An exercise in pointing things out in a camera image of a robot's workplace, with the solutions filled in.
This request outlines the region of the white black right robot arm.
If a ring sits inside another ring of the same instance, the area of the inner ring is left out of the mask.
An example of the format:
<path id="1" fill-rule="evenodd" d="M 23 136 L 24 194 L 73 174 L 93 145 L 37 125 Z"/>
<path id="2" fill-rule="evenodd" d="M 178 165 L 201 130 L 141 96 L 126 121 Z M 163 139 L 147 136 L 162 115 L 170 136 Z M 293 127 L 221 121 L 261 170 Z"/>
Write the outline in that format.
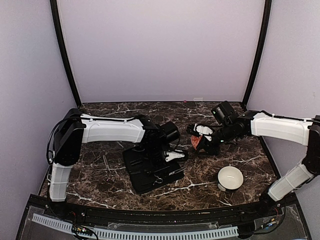
<path id="1" fill-rule="evenodd" d="M 260 197 L 255 205 L 255 213 L 266 217 L 275 208 L 275 203 L 290 192 L 312 181 L 320 174 L 320 117 L 294 118 L 278 116 L 265 111 L 248 110 L 242 114 L 231 111 L 224 113 L 213 110 L 221 128 L 214 130 L 205 123 L 193 123 L 187 132 L 200 141 L 196 150 L 205 150 L 210 155 L 217 155 L 221 144 L 246 136 L 262 137 L 267 141 L 276 165 L 285 169 L 288 159 L 296 157 L 297 164 L 289 164 L 280 179 L 276 180 Z"/>

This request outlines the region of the black zippered tool case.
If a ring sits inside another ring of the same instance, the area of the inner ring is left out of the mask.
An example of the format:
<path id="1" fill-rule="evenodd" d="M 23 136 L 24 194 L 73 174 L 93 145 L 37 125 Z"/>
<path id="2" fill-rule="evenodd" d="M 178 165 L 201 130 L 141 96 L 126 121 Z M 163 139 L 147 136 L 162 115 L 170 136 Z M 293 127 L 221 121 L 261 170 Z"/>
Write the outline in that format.
<path id="1" fill-rule="evenodd" d="M 168 184 L 159 184 L 153 186 L 153 181 L 156 179 L 154 173 L 147 175 L 144 173 L 146 166 L 146 150 L 137 150 L 134 147 L 125 150 L 122 153 L 126 170 L 129 174 L 133 189 L 137 194 L 145 194 L 157 188 L 163 187 Z"/>

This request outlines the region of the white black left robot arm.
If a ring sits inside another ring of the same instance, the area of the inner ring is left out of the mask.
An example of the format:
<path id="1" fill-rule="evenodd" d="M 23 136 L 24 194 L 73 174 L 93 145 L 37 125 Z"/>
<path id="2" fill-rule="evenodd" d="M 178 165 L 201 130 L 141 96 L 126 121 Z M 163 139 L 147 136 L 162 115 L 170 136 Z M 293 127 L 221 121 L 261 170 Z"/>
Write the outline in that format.
<path id="1" fill-rule="evenodd" d="M 65 203 L 73 166 L 80 158 L 82 145 L 93 142 L 129 142 L 134 147 L 122 157 L 133 189 L 145 194 L 184 177 L 180 162 L 189 157 L 186 150 L 171 147 L 180 140 L 178 127 L 171 121 L 153 123 L 145 115 L 107 118 L 70 109 L 50 133 L 46 159 L 51 165 L 48 197 L 51 210 L 60 218 L 71 213 Z"/>

